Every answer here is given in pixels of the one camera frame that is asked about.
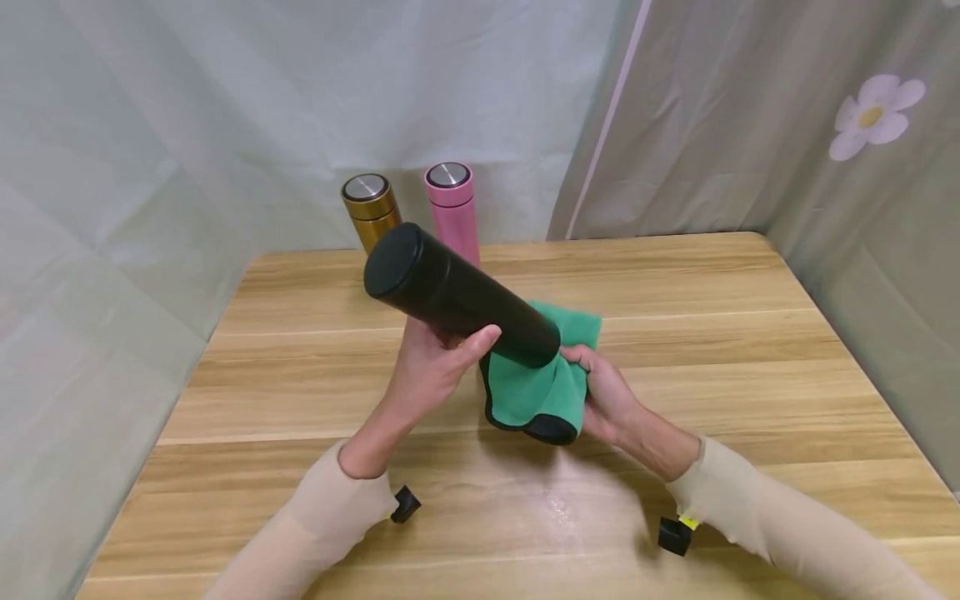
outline wood grain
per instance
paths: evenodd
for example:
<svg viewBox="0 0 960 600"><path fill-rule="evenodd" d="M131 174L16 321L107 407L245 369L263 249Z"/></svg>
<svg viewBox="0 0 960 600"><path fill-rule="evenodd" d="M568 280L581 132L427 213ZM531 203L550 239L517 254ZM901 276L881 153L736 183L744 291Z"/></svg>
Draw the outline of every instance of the wood grain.
<svg viewBox="0 0 960 600"><path fill-rule="evenodd" d="M803 289L754 234L485 248L522 296L604 316L640 399L884 539L960 593L960 509ZM362 292L359 252L251 265L80 598L199 597L303 473L379 400L402 317ZM583 439L489 427L471 372L397 452L424 507L381 523L308 597L807 598L716 532L656 547L652 475Z"/></svg>

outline flower print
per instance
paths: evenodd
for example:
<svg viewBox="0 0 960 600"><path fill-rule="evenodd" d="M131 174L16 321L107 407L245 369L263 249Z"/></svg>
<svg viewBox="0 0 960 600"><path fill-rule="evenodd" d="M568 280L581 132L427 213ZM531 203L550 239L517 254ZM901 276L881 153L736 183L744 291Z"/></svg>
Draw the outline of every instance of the flower print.
<svg viewBox="0 0 960 600"><path fill-rule="evenodd" d="M906 131L909 121L898 110L910 108L926 94L924 82L903 84L896 75L874 75L860 87L856 100L847 96L837 111L840 132L830 144L830 158L843 161L856 156L867 142L886 144Z"/></svg>

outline yellow flower center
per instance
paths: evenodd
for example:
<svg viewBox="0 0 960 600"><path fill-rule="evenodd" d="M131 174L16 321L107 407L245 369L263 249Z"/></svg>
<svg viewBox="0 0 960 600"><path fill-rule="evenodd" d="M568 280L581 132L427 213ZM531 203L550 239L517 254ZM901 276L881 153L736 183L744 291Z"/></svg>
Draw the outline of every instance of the yellow flower center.
<svg viewBox="0 0 960 600"><path fill-rule="evenodd" d="M856 120L856 124L860 126L861 130L865 130L876 125L881 116L883 116L883 107L867 108Z"/></svg>

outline green microfiber towel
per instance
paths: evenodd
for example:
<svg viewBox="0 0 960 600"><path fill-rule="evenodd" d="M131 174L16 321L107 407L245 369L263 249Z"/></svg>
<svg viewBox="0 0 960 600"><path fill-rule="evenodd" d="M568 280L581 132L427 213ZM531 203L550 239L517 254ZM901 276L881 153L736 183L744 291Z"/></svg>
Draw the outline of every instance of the green microfiber towel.
<svg viewBox="0 0 960 600"><path fill-rule="evenodd" d="M597 347L600 317L530 302L557 325L563 346ZM553 362L528 369L498 354L480 362L487 388L487 420L499 429L522 430L548 444L572 444L584 424L587 372L557 354Z"/></svg>

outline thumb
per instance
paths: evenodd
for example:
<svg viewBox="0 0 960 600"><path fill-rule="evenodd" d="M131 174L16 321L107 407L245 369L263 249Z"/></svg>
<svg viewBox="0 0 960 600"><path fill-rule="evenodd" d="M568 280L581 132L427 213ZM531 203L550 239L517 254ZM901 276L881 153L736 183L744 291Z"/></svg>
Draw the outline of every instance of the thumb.
<svg viewBox="0 0 960 600"><path fill-rule="evenodd" d="M480 329L466 338L460 346L450 351L450 354L453 355L453 362L466 369L483 358L483 355L489 352L490 348L493 348L493 344L499 339L500 333L500 327L493 324Z"/></svg>
<svg viewBox="0 0 960 600"><path fill-rule="evenodd" d="M597 353L593 351L593 348L585 344L577 344L576 346L561 347L560 355L570 363L577 363L584 368L584 371L591 372L596 366L598 356Z"/></svg>

